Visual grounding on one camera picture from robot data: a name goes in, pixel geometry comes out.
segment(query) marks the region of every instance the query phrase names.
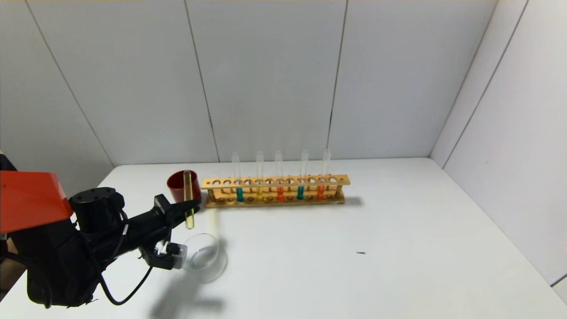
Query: white wall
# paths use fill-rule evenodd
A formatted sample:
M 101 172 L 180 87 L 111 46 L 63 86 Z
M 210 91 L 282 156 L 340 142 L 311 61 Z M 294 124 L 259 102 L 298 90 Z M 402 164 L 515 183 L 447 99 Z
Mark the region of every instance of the white wall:
M 350 1 L 329 147 L 429 156 L 495 1 Z
M 505 0 L 497 3 L 467 78 L 431 153 L 431 158 L 439 166 L 445 166 L 478 105 L 512 38 L 526 3 L 527 0 Z
M 567 2 L 528 3 L 445 166 L 549 283 L 567 272 L 566 34 Z
M 327 145 L 334 158 L 426 156 L 494 2 L 29 6 L 39 29 L 28 10 L 2 30 L 2 144 L 20 168 L 57 170 L 70 185 L 83 164 L 96 176 L 86 180 L 101 179 L 108 169 L 96 166 L 108 160 L 228 161 L 233 151 L 252 160 L 257 150 L 270 160 L 277 149 L 289 160 L 303 148 L 320 158 Z M 16 50 L 9 41 L 23 41 L 22 30 L 41 48 Z M 39 137 L 64 147 L 38 158 L 32 149 L 48 148 Z
M 567 279 L 560 281 L 553 289 L 567 304 Z
M 115 165 L 218 161 L 183 1 L 29 5 Z
M 0 1 L 0 148 L 19 170 L 57 173 L 69 196 L 112 170 L 23 1 Z
M 346 2 L 187 4 L 221 161 L 322 157 Z

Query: wooden test tube rack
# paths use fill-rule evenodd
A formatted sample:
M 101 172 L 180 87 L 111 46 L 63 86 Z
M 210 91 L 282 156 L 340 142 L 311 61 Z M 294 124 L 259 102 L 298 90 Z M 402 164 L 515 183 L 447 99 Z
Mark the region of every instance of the wooden test tube rack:
M 205 207 L 344 204 L 345 196 L 342 193 L 342 187 L 350 185 L 347 175 L 333 174 L 327 175 L 324 179 L 320 175 L 308 175 L 305 181 L 299 176 L 287 176 L 280 183 L 277 177 L 265 177 L 262 184 L 257 184 L 257 179 L 254 177 L 242 178 L 240 184 L 235 181 L 234 178 L 205 178 L 201 183 L 201 189 L 209 192 Z M 297 199 L 299 186 L 304 187 L 303 199 Z M 317 198 L 319 186 L 325 187 L 322 199 Z M 263 189 L 261 200 L 258 200 L 257 196 L 259 187 Z M 283 200 L 277 199 L 278 187 L 283 187 Z M 236 200 L 237 188 L 242 188 L 244 192 L 243 202 Z

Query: test tube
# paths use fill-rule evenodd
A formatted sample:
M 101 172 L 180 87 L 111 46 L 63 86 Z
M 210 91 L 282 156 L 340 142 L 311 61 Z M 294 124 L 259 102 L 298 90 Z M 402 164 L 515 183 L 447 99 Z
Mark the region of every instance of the test tube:
M 327 181 L 327 174 L 329 172 L 330 161 L 331 161 L 331 150 L 326 149 L 325 152 L 323 153 L 323 163 L 321 164 L 321 176 L 319 178 L 321 182 Z M 325 191 L 324 185 L 317 187 L 317 199 L 324 198 L 324 191 Z
M 242 183 L 242 179 L 241 179 L 241 176 L 240 176 L 240 158 L 238 157 L 237 152 L 232 153 L 232 164 L 234 165 L 235 184 L 240 184 L 240 183 Z M 236 189 L 236 200 L 239 201 L 239 202 L 244 201 L 244 194 L 243 194 L 242 188 Z
M 309 151 L 304 149 L 301 152 L 301 168 L 299 169 L 299 178 L 303 183 L 306 182 L 307 178 L 307 161 L 309 160 Z M 297 199 L 303 199 L 304 186 L 297 187 Z
M 258 151 L 256 153 L 256 183 L 257 184 L 264 184 L 264 152 Z M 256 199 L 263 200 L 264 195 L 262 195 L 264 191 L 263 187 L 258 187 L 256 190 Z
M 278 180 L 276 183 L 281 184 L 284 182 L 284 156 L 282 152 L 279 150 L 276 152 L 276 172 Z M 277 187 L 278 190 L 278 200 L 284 200 L 284 188 L 282 186 Z

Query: teal liquid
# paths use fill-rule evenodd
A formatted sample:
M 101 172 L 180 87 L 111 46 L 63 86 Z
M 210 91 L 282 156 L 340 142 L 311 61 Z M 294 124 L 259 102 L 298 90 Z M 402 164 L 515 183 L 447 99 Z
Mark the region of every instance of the teal liquid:
M 303 186 L 299 186 L 297 188 L 297 199 L 303 199 L 303 190 L 304 190 Z
M 236 189 L 236 200 L 239 202 L 244 201 L 244 192 L 242 191 L 242 188 Z

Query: red liquid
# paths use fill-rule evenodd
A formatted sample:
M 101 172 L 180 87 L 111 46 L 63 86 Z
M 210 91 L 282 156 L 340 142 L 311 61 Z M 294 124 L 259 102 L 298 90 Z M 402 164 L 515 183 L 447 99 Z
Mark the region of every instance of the red liquid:
M 278 200 L 284 200 L 284 188 L 278 187 Z
M 317 187 L 317 199 L 323 199 L 325 198 L 325 186 L 318 186 Z

